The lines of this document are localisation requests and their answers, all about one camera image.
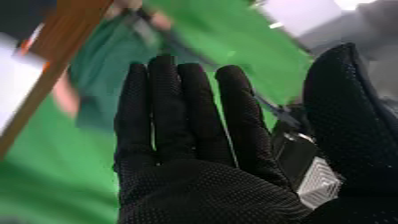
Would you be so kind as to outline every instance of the white light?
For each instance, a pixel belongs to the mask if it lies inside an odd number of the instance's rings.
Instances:
[[[370,4],[375,1],[377,0],[334,0],[339,8],[343,10],[350,10],[350,11],[354,11],[357,9],[359,4]]]
[[[283,23],[277,22],[277,23],[272,23],[272,24],[270,24],[270,29],[275,29],[275,28],[279,28],[279,27],[283,27]]]

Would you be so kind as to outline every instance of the black mesh glove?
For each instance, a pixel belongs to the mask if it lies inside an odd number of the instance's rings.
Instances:
[[[169,56],[148,69],[132,65],[116,116],[119,223],[299,223],[307,214],[240,68],[224,67],[217,80],[240,168],[201,66],[176,67]]]
[[[339,199],[306,223],[398,223],[398,107],[377,97],[352,44],[316,59],[304,105],[316,143],[345,177]]]

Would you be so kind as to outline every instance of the green cloth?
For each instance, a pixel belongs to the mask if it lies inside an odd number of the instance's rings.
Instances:
[[[158,46],[148,47],[126,24],[124,16],[101,21],[69,67],[69,80],[82,98],[78,127],[110,132],[130,64],[148,63],[158,53]]]

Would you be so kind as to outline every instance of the hand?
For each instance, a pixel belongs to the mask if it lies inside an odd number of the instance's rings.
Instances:
[[[176,66],[171,56],[132,65],[116,116],[121,223],[297,223],[307,214],[236,66],[217,80],[233,147],[201,66]]]

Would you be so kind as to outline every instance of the person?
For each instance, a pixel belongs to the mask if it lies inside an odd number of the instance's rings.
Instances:
[[[165,48],[156,30],[172,29],[172,20],[160,11],[148,13],[149,24],[126,9],[144,12],[142,1],[124,0],[108,8],[105,19],[78,51],[53,86],[53,99],[76,126],[114,132],[114,114],[123,81],[132,62],[146,63]]]
[[[338,199],[315,211],[272,156],[242,69],[222,67],[215,78],[227,131],[201,66],[176,66],[167,55],[130,66],[114,122],[119,223],[398,223],[398,120],[355,46],[323,53],[304,85],[316,144],[345,178]]]

